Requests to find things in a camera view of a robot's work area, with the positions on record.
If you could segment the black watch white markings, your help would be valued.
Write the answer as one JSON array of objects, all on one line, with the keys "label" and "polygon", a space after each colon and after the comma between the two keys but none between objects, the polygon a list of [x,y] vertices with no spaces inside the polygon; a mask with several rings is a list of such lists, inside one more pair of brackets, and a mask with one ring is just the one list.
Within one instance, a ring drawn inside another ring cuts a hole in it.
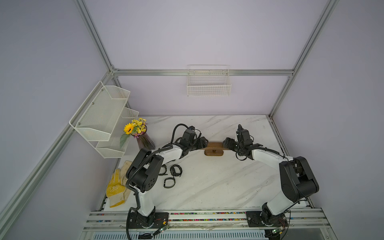
[{"label": "black watch white markings", "polygon": [[180,177],[182,175],[182,173],[183,173],[183,169],[179,165],[172,165],[170,167],[170,171],[171,171],[171,175],[172,175],[173,178]]}]

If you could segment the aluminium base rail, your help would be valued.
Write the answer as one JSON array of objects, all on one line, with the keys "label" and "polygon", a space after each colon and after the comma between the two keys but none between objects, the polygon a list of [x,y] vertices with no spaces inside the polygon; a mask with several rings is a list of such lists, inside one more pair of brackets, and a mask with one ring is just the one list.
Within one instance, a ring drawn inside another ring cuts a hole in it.
[{"label": "aluminium base rail", "polygon": [[127,212],[91,212],[81,240],[335,240],[322,209],[290,209],[270,227],[245,210],[170,211],[157,214],[149,228],[135,225]]}]

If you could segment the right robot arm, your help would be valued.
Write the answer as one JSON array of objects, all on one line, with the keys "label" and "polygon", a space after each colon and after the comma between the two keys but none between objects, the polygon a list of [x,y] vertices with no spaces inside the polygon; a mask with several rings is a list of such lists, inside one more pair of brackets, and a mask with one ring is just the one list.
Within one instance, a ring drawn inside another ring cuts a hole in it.
[{"label": "right robot arm", "polygon": [[302,199],[307,199],[320,190],[314,173],[304,157],[290,157],[278,151],[253,143],[249,131],[238,125],[237,139],[226,138],[224,148],[235,152],[236,157],[259,161],[277,170],[281,189],[278,194],[262,206],[257,220],[271,227],[280,222],[284,213]]}]

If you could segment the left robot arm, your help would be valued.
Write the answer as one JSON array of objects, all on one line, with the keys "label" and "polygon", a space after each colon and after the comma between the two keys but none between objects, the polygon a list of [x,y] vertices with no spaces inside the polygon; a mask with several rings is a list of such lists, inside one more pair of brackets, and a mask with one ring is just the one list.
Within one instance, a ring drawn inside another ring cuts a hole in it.
[{"label": "left robot arm", "polygon": [[134,193],[136,207],[131,207],[127,216],[126,235],[131,239],[133,226],[150,228],[155,223],[156,207],[150,190],[155,186],[162,166],[184,158],[189,152],[202,150],[209,141],[198,130],[178,124],[173,130],[170,143],[156,149],[141,149],[126,172],[126,188]]}]

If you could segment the wooden watch stand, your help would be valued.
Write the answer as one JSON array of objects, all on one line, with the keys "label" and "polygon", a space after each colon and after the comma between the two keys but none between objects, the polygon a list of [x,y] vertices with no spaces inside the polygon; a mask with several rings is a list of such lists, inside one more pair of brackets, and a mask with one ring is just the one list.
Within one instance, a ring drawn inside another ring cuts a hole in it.
[{"label": "wooden watch stand", "polygon": [[204,154],[208,157],[221,157],[224,155],[224,146],[221,142],[209,142],[204,148]]}]

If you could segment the yellow sunflower bouquet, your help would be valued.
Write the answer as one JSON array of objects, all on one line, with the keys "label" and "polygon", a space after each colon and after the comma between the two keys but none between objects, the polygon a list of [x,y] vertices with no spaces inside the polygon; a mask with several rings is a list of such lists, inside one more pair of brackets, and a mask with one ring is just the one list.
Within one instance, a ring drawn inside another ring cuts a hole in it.
[{"label": "yellow sunflower bouquet", "polygon": [[119,147],[122,148],[130,137],[138,138],[144,135],[147,130],[146,119],[139,118],[138,120],[132,120],[131,123],[124,126],[123,134],[120,136]]}]

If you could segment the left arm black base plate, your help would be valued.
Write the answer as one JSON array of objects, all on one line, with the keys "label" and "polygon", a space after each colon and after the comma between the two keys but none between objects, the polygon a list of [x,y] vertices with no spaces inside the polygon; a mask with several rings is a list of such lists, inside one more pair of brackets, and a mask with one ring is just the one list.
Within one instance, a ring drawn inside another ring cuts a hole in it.
[{"label": "left arm black base plate", "polygon": [[128,229],[159,229],[163,226],[163,222],[168,222],[169,215],[167,212],[155,212],[145,217],[132,212],[127,219],[127,227]]}]

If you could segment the white two-tier mesh shelf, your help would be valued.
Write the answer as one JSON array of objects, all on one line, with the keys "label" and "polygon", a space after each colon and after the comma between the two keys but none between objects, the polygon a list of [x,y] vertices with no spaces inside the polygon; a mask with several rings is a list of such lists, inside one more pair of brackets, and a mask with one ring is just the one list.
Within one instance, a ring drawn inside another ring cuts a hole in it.
[{"label": "white two-tier mesh shelf", "polygon": [[99,82],[69,121],[69,125],[105,159],[125,155],[129,140],[121,146],[121,135],[125,125],[139,115],[138,111],[128,108],[130,93]]}]

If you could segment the purple glass vase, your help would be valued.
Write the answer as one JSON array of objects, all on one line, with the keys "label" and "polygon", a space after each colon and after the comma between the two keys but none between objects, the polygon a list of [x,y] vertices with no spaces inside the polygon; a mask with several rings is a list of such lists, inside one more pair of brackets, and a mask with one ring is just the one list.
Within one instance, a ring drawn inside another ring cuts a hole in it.
[{"label": "purple glass vase", "polygon": [[137,143],[140,150],[143,148],[146,148],[148,150],[154,150],[156,148],[155,143],[147,133],[143,133],[142,135],[139,135],[137,137]]}]

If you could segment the thin black silver-face watch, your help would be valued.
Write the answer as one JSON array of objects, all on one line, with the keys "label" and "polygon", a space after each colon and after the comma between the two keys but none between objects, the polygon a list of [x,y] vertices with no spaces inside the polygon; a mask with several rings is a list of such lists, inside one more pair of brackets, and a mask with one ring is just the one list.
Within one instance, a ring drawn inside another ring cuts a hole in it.
[{"label": "thin black silver-face watch", "polygon": [[163,187],[165,189],[171,189],[175,186],[175,184],[176,184],[176,179],[174,177],[169,177],[164,179]]}]

